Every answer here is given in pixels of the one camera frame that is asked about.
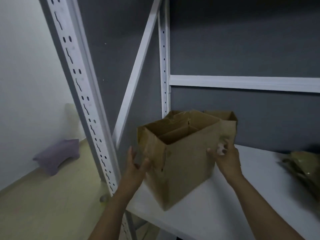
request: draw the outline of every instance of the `person's right hand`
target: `person's right hand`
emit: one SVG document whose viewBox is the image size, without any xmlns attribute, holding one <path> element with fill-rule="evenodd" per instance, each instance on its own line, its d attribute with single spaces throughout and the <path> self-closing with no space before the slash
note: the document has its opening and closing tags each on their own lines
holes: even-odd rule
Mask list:
<svg viewBox="0 0 320 240">
<path fill-rule="evenodd" d="M 214 157 L 218 165 L 219 170 L 226 178 L 229 184 L 237 181 L 242 178 L 242 171 L 239 159 L 238 149 L 235 148 L 233 144 L 226 140 L 226 150 L 223 152 L 224 155 L 218 155 L 217 152 L 214 152 L 212 149 L 208 148 L 207 152 Z"/>
</svg>

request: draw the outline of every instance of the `hand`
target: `hand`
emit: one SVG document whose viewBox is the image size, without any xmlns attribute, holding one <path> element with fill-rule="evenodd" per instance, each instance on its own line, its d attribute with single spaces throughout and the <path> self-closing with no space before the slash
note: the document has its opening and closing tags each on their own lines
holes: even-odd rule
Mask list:
<svg viewBox="0 0 320 240">
<path fill-rule="evenodd" d="M 226 150 L 223 150 L 224 155 L 218 155 L 212 149 L 208 148 L 207 152 L 210 153 L 216 160 L 218 168 L 227 182 L 231 185 L 238 179 L 243 177 L 239 159 L 238 149 L 233 144 L 226 140 Z"/>
<path fill-rule="evenodd" d="M 129 147 L 127 155 L 127 166 L 122 178 L 120 180 L 117 192 L 124 196 L 128 201 L 134 196 L 134 193 L 138 190 L 146 172 L 149 171 L 151 167 L 151 162 L 148 158 L 145 158 L 142 165 L 134 163 L 134 158 L 136 153 L 133 151 L 132 147 Z"/>
</svg>

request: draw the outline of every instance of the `forearm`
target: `forearm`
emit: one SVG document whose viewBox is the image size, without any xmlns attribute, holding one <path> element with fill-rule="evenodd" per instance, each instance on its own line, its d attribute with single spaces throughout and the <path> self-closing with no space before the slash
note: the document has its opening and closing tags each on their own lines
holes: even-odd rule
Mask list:
<svg viewBox="0 0 320 240">
<path fill-rule="evenodd" d="M 256 240 L 303 240 L 266 202 L 258 191 L 241 177 L 231 182 Z"/>
<path fill-rule="evenodd" d="M 122 217 L 130 201 L 119 192 L 108 202 L 88 240 L 118 240 Z"/>
</svg>

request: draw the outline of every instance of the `shelving unit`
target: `shelving unit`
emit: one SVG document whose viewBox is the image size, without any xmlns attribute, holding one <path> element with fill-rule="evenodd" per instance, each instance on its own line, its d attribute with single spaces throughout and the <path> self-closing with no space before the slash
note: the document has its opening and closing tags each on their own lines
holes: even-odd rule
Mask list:
<svg viewBox="0 0 320 240">
<path fill-rule="evenodd" d="M 126 88 L 126 92 L 122 101 L 120 112 L 117 117 L 114 132 L 111 135 L 105 109 L 94 71 L 93 62 L 82 22 L 81 13 L 77 0 L 47 0 L 54 20 L 58 36 L 62 48 L 65 53 L 66 60 L 70 72 L 73 77 L 79 100 L 82 104 L 82 110 L 86 117 L 86 123 L 91 132 L 91 137 L 95 143 L 95 150 L 100 156 L 101 167 L 105 173 L 105 179 L 109 185 L 110 194 L 116 191 L 119 180 L 121 178 L 116 156 L 124 128 L 127 123 L 129 110 L 134 98 L 136 87 L 142 71 L 146 53 L 149 47 L 150 39 L 158 20 L 159 33 L 159 50 L 160 50 L 160 77 L 161 77 L 161 111 L 162 117 L 166 116 L 171 109 L 171 86 L 200 86 L 200 87 L 216 87 L 216 88 L 237 88 L 237 89 L 258 89 L 258 90 L 275 90 L 275 91 L 294 91 L 294 92 L 320 92 L 319 78 L 305 77 L 253 77 L 253 76 L 197 76 L 197 75 L 174 75 L 170 72 L 170 7 L 169 0 L 154 0 L 146 27 L 142 36 L 142 40 L 138 49 L 138 53 L 133 65 L 130 79 Z M 288 176 L 282 169 L 276 169 L 276 157 L 274 153 L 266 152 L 249 147 L 239 146 L 240 153 L 243 157 L 244 172 L 254 181 L 257 173 L 262 173 L 262 166 L 251 169 L 250 164 L 254 159 L 264 159 L 261 163 L 270 162 L 270 166 L 277 172 L 279 180 L 289 182 Z M 306 239 L 312 239 L 319 236 L 320 225 L 315 222 L 314 215 L 301 209 L 296 202 L 290 200 L 289 195 L 280 193 L 285 191 L 282 184 L 277 184 L 274 179 L 268 178 L 269 175 L 264 174 L 265 181 L 268 183 L 257 182 L 257 189 L 261 194 L 270 198 L 269 194 L 276 191 L 273 197 L 268 201 L 276 210 L 282 211 L 282 216 L 292 221 L 292 224 Z M 165 230 L 180 236 L 183 239 L 211 239 L 213 236 L 218 239 L 233 239 L 237 231 L 249 234 L 248 225 L 244 223 L 243 230 L 240 227 L 231 229 L 227 217 L 224 218 L 222 212 L 217 205 L 220 204 L 221 198 L 218 194 L 218 181 L 222 184 L 218 172 L 213 174 L 211 180 L 206 181 L 199 186 L 185 199 L 179 202 L 171 210 L 162 212 L 155 204 L 155 201 L 143 185 L 137 192 L 133 200 L 128 206 L 128 210 L 138 216 L 158 225 Z M 240 213 L 239 204 L 234 200 L 231 194 L 232 202 L 230 205 L 235 207 L 235 218 L 240 216 L 241 222 L 245 221 L 243 214 Z M 286 208 L 286 202 L 290 202 L 290 214 L 285 215 L 283 211 Z M 210 206 L 213 211 L 208 212 L 206 206 Z M 295 218 L 294 214 L 303 217 Z M 127 239 L 134 239 L 135 234 L 132 232 L 133 227 L 128 220 L 130 216 L 124 215 L 121 234 Z M 199 227 L 195 227 L 195 223 L 202 222 Z"/>
</svg>

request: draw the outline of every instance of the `white wall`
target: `white wall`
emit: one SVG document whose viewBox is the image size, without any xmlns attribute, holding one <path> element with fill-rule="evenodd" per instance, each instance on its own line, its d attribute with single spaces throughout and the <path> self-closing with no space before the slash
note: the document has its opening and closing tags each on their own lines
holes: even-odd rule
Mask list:
<svg viewBox="0 0 320 240">
<path fill-rule="evenodd" d="M 66 103 L 73 99 L 39 1 L 0 0 L 0 190 L 38 167 L 36 153 L 84 138 L 81 124 L 70 130 Z"/>
</svg>

